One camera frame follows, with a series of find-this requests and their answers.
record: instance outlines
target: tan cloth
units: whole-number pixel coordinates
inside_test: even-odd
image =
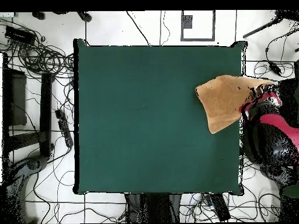
[[[212,134],[240,119],[239,108],[251,100],[251,88],[271,85],[270,80],[219,76],[198,86],[195,91],[207,114],[208,129]]]

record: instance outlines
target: black cable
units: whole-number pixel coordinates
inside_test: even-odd
[[[164,17],[163,17],[163,25],[164,25],[164,27],[166,27],[166,25],[165,25],[165,23],[164,23],[165,14],[166,14],[166,11],[164,11]],[[167,40],[164,41],[164,42],[162,43],[162,45],[164,45],[164,43],[168,41],[169,36],[171,35],[171,32],[169,31],[168,27],[166,27],[166,28],[167,28],[167,30],[168,30],[168,37],[167,37]]]
[[[262,213],[262,207],[260,207],[260,205],[261,205],[260,200],[261,200],[264,196],[267,196],[267,195],[271,195],[271,196],[273,196],[273,197],[276,197],[276,198],[280,201],[280,198],[279,198],[277,195],[273,194],[273,193],[265,193],[265,194],[263,194],[263,195],[261,195],[261,196],[259,197],[259,201],[258,201],[258,205],[259,205],[259,213],[260,213],[260,216],[262,217],[262,219],[263,219],[264,222],[266,222],[266,220],[265,220],[265,218],[263,217],[264,214]]]
[[[99,216],[101,216],[101,217],[104,217],[104,218],[106,218],[107,220],[109,220],[109,221],[111,221],[111,222],[114,222],[114,223],[120,223],[120,222],[117,221],[117,219],[116,219],[115,217],[108,217],[108,216],[105,216],[105,215],[102,215],[102,214],[96,212],[94,209],[86,208],[86,209],[83,209],[83,210],[78,211],[78,212],[76,212],[76,213],[68,213],[68,214],[65,214],[65,215],[61,218],[61,220],[59,221],[59,224],[61,224],[62,220],[63,220],[66,216],[69,216],[69,215],[76,215],[76,214],[79,214],[79,213],[81,213],[81,212],[83,212],[83,211],[87,211],[87,210],[92,211],[92,212],[94,212],[95,214],[97,214],[97,215],[99,215]]]
[[[127,15],[131,18],[131,20],[134,22],[136,28],[137,28],[137,29],[139,30],[139,32],[142,34],[143,38],[145,38],[145,40],[146,40],[146,42],[147,42],[147,45],[150,46],[150,45],[149,45],[149,42],[148,42],[148,40],[147,40],[147,38],[144,36],[143,32],[142,32],[142,31],[140,30],[140,28],[137,26],[135,20],[132,18],[132,16],[131,16],[127,11],[126,11],[126,13],[127,13]]]
[[[41,198],[40,196],[38,196],[38,195],[36,194],[36,192],[35,192],[35,186],[36,186],[38,180],[39,180],[39,173],[37,173],[36,181],[35,181],[35,184],[34,184],[34,186],[33,186],[33,192],[34,192],[34,194],[35,194],[35,196],[36,196],[37,198],[39,198],[39,199],[42,200],[43,202],[47,203],[48,206],[49,206],[49,209],[48,209],[47,213],[45,214],[44,218],[43,218],[43,219],[41,220],[41,222],[40,222],[40,224],[43,224],[44,219],[46,218],[46,216],[48,215],[48,213],[49,213],[49,211],[50,211],[50,209],[51,209],[51,205],[49,204],[49,202],[47,202],[46,200],[44,200],[43,198]]]
[[[277,38],[274,38],[272,41],[270,41],[270,43],[268,44],[268,46],[265,49],[266,59],[267,59],[266,62],[269,64],[269,68],[267,67],[267,65],[264,65],[263,67],[266,68],[266,70],[265,70],[264,73],[261,74],[261,76],[264,75],[265,73],[268,73],[269,71],[273,71],[275,74],[281,76],[282,78],[288,78],[289,76],[291,76],[294,73],[294,67],[293,67],[293,65],[291,63],[289,63],[289,62],[282,62],[282,58],[283,58],[283,53],[284,53],[284,46],[286,44],[286,40],[287,40],[288,36],[291,35],[291,34],[293,34],[293,33],[295,33],[295,32],[297,32],[297,31],[299,31],[299,28],[292,30],[295,25],[298,25],[298,23],[295,22],[292,25],[292,27],[291,27],[291,29],[290,29],[290,31],[288,33],[286,33],[286,34],[284,34],[282,36],[279,36]],[[270,61],[269,58],[268,58],[269,46],[271,45],[272,42],[277,41],[278,39],[280,39],[280,38],[282,38],[284,36],[286,36],[286,38],[285,38],[284,43],[283,43],[283,51],[282,51],[282,54],[281,54],[280,63],[279,64],[278,63],[274,63],[274,62]],[[292,70],[291,74],[288,75],[288,76],[283,76],[282,74],[284,74],[287,69],[291,69]]]

